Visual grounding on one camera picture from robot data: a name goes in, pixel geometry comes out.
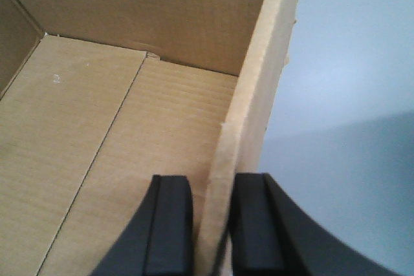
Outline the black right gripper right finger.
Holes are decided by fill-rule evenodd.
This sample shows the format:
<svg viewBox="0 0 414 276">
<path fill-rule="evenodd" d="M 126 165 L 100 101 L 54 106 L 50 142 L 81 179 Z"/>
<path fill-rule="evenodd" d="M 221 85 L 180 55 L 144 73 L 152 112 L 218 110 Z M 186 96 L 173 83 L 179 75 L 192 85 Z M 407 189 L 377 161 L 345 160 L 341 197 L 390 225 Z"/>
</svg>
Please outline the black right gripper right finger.
<svg viewBox="0 0 414 276">
<path fill-rule="evenodd" d="M 304 212 L 268 173 L 237 173 L 228 228 L 234 275 L 394 275 Z"/>
</svg>

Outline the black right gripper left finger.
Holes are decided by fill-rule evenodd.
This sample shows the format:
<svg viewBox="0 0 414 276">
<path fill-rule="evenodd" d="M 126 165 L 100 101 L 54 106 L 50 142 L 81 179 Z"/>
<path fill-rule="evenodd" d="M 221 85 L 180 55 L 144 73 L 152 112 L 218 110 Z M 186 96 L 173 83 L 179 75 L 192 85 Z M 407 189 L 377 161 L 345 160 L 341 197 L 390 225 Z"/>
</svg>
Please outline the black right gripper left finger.
<svg viewBox="0 0 414 276">
<path fill-rule="evenodd" d="M 193 200 L 186 176 L 153 176 L 93 275 L 192 275 Z"/>
</svg>

